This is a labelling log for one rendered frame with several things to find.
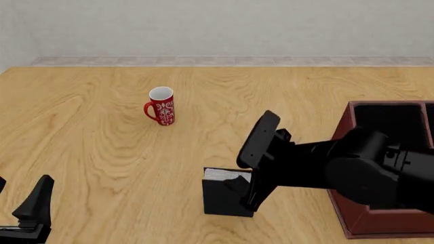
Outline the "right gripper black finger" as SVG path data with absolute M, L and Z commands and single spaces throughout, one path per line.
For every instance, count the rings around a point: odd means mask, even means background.
M 243 176 L 223 180 L 222 183 L 229 193 L 239 201 L 247 201 L 249 199 L 250 183 Z

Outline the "black book white pages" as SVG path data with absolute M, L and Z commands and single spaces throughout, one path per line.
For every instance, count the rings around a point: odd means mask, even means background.
M 223 185 L 223 180 L 243 176 L 250 182 L 251 172 L 248 170 L 203 168 L 202 192 L 205 214 L 253 217 L 254 212 L 247 210 L 241 201 L 233 197 Z

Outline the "flat plate on black stalk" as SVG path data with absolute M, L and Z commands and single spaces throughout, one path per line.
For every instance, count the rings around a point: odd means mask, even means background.
M 291 134 L 278 129 L 280 117 L 266 110 L 257 120 L 237 156 L 237 166 L 243 169 L 261 169 L 276 161 L 288 145 Z

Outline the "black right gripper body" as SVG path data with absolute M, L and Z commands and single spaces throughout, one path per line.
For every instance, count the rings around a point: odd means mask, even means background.
M 274 165 L 252 168 L 245 163 L 239 164 L 239 167 L 252 170 L 248 189 L 241 197 L 241 204 L 247 210 L 257 212 L 260 205 L 278 186 L 277 168 Z

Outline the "red-brown desk caddy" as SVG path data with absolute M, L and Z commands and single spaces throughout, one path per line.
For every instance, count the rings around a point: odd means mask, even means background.
M 360 125 L 393 136 L 409 148 L 434 148 L 434 101 L 350 101 L 333 134 Z M 360 205 L 335 190 L 328 195 L 346 238 L 434 237 L 434 215 L 398 205 Z

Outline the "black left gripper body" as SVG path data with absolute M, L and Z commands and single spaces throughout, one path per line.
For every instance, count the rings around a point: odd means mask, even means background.
M 51 222 L 24 222 L 18 226 L 0 226 L 0 244 L 45 244 Z

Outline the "red mug white pattern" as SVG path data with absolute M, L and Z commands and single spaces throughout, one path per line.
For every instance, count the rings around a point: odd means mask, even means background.
M 149 92 L 149 99 L 143 107 L 145 115 L 163 126 L 173 124 L 174 91 L 170 87 L 156 87 Z

